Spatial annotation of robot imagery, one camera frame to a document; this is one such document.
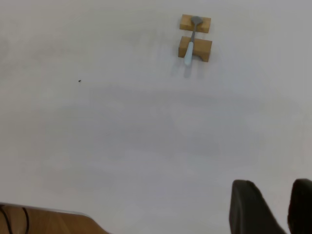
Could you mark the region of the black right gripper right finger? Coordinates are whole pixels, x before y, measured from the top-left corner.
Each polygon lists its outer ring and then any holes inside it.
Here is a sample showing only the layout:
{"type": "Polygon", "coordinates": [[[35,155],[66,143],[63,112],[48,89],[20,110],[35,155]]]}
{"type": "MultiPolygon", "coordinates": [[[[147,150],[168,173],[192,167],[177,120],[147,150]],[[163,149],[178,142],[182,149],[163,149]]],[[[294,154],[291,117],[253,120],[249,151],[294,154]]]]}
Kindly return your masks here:
{"type": "Polygon", "coordinates": [[[312,233],[312,181],[309,179],[301,178],[293,183],[288,226],[292,234],[312,233]]]}

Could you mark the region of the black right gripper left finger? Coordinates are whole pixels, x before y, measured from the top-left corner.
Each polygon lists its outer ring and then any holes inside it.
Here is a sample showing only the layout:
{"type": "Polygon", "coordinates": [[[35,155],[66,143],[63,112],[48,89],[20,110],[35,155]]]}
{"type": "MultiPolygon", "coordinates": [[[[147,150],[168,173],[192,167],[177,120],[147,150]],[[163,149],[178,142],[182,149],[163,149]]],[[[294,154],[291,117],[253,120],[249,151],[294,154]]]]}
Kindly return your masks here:
{"type": "Polygon", "coordinates": [[[257,186],[249,180],[232,183],[231,234],[284,234],[257,186]]]}

